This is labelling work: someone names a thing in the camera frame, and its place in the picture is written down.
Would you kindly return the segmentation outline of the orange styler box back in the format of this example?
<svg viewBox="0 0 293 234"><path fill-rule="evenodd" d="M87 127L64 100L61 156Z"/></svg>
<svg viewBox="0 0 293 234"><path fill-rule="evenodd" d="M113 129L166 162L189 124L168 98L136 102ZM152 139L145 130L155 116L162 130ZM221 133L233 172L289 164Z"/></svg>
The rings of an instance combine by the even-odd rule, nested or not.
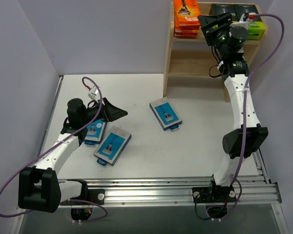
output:
<svg viewBox="0 0 293 234"><path fill-rule="evenodd" d="M180 26L200 26L198 17L201 15L196 0L174 0L175 19Z"/></svg>

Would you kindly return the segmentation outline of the orange styler box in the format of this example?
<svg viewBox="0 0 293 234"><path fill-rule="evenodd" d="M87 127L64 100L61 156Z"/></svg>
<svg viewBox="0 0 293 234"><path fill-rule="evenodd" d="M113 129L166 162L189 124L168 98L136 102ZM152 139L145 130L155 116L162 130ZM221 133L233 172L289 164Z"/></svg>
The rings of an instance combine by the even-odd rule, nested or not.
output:
<svg viewBox="0 0 293 234"><path fill-rule="evenodd" d="M200 26L198 17L201 15L196 0L174 0L175 19L180 26Z"/></svg>
<svg viewBox="0 0 293 234"><path fill-rule="evenodd" d="M176 38L182 38L182 39L195 39L197 38L198 33L178 33L174 32L174 36Z"/></svg>

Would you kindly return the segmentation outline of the orange Gillette Fusion5 box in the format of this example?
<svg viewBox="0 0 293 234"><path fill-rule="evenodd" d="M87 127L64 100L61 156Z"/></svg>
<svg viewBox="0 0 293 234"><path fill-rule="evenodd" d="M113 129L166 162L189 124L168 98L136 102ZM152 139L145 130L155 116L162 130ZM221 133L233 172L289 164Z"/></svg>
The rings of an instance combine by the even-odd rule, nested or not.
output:
<svg viewBox="0 0 293 234"><path fill-rule="evenodd" d="M200 26L174 26L174 33L178 35L191 35L198 34Z"/></svg>

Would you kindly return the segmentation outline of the black green GilletteLabs box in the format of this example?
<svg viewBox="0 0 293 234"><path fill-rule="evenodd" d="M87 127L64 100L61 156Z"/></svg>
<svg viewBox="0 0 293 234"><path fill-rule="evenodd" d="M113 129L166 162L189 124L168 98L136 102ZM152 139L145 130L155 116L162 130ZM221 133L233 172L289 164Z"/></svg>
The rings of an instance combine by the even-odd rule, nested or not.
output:
<svg viewBox="0 0 293 234"><path fill-rule="evenodd" d="M230 13L233 17L236 17L236 11L233 4L212 3L211 9L214 15Z"/></svg>
<svg viewBox="0 0 293 234"><path fill-rule="evenodd" d="M254 4L235 4L234 5L237 18L241 20L244 13L259 14L256 5ZM250 19L250 25L248 28L249 36L248 40L260 40L265 32L265 26L260 17Z"/></svg>

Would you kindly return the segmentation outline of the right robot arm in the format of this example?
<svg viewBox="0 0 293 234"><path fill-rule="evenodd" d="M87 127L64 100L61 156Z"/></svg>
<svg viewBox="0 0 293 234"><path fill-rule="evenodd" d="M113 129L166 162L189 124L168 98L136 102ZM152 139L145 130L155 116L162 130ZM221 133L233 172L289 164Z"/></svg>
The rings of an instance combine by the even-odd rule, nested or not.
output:
<svg viewBox="0 0 293 234"><path fill-rule="evenodd" d="M243 13L238 22L232 21L231 13L198 16L205 40L216 54L217 69L233 111L233 130L222 140L226 155L207 189L212 201L219 201L225 193L230 193L242 162L257 151L268 136L268 129L261 126L255 113L249 88L250 72L243 51L250 20L256 15Z"/></svg>

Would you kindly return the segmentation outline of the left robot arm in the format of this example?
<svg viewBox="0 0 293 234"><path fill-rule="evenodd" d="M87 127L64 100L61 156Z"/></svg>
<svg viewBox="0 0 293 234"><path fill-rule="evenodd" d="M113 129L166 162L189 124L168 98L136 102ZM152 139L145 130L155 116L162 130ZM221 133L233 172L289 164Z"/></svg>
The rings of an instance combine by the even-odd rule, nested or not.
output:
<svg viewBox="0 0 293 234"><path fill-rule="evenodd" d="M67 118L50 152L45 152L33 166L24 168L19 174L18 206L53 213L70 199L77 204L86 203L90 198L86 182L80 179L59 182L58 173L85 140L89 124L96 120L112 122L127 114L107 98L96 101L92 107L86 107L80 98L71 99L67 103Z"/></svg>

